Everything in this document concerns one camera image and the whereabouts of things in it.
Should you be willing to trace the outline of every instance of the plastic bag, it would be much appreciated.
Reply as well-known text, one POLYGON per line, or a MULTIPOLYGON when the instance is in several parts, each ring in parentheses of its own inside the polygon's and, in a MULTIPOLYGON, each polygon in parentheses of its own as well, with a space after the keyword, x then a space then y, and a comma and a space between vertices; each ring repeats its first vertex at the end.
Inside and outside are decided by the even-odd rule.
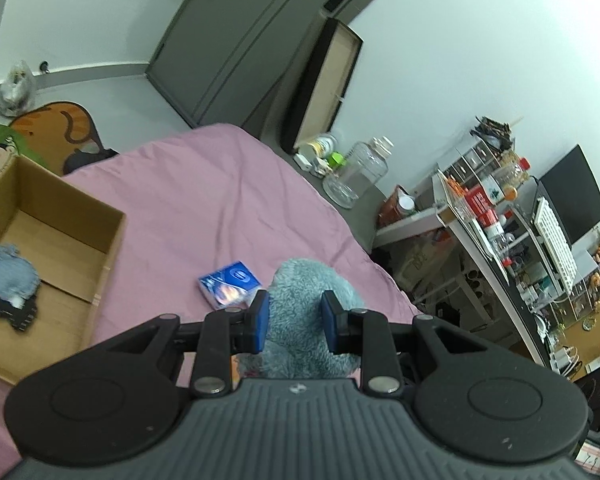
POLYGON ((9 70, 9 75, 0 85, 0 115, 17 117, 34 107, 36 80, 27 63, 21 61, 9 70))

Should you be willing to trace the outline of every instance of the gray door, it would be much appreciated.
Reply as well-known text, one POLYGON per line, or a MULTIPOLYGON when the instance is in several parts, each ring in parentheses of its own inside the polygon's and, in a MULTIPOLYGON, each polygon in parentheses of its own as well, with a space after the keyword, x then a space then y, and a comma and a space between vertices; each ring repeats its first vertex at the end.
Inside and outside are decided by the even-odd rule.
POLYGON ((328 0, 187 0, 147 71, 191 124, 242 125, 328 0))

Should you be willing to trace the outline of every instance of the bed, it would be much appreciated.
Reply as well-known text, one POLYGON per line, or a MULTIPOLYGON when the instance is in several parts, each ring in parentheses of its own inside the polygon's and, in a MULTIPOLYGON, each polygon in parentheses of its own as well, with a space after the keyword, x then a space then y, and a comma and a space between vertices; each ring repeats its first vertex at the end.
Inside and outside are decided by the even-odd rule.
MULTIPOLYGON (((66 179, 128 217, 94 342, 163 312, 202 320, 210 307, 196 278, 235 260, 264 285, 289 258, 320 260, 389 320, 411 322, 417 314, 339 213, 236 126, 215 124, 151 142, 66 179)), ((0 475, 18 460, 2 423, 7 393, 0 382, 0 475)))

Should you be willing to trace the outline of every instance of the white keyboard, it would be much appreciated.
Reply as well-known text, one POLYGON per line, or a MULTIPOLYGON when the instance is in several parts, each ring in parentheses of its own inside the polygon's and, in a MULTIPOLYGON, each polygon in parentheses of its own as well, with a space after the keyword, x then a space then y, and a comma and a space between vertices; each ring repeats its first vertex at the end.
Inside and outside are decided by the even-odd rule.
POLYGON ((571 292, 578 267, 567 240, 564 238, 564 233, 560 229, 558 219, 544 197, 538 200, 534 224, 544 239, 544 246, 547 248, 555 268, 558 269, 564 290, 571 292))

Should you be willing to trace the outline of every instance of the glass bottle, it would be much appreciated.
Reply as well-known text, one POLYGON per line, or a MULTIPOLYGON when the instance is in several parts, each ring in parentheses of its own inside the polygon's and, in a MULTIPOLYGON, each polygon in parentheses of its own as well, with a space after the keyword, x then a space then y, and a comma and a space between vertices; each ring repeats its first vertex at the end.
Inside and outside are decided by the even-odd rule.
POLYGON ((393 146, 386 137, 356 142, 344 163, 322 181, 329 198, 339 206, 351 209, 355 201, 389 171, 386 159, 393 146))

